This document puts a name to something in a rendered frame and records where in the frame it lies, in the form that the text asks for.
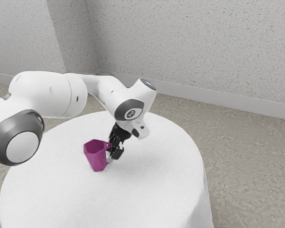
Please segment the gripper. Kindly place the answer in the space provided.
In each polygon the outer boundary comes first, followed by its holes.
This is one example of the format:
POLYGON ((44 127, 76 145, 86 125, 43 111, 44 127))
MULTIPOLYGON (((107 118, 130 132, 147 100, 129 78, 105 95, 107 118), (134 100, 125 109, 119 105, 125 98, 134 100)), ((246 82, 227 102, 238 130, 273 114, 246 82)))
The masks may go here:
POLYGON ((111 147, 106 149, 106 161, 112 163, 118 160, 124 152, 123 143, 131 138, 132 134, 122 129, 117 123, 114 124, 109 135, 109 143, 111 147))

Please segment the magenta faceted mug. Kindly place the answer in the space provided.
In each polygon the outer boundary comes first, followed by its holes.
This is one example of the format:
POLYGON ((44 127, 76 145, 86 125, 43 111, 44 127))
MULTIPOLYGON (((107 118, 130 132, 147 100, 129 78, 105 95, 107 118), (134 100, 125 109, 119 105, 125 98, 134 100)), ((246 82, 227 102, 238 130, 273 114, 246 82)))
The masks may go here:
POLYGON ((84 154, 94 172, 103 171, 107 166, 106 149, 110 149, 109 142, 92 139, 84 144, 84 154))

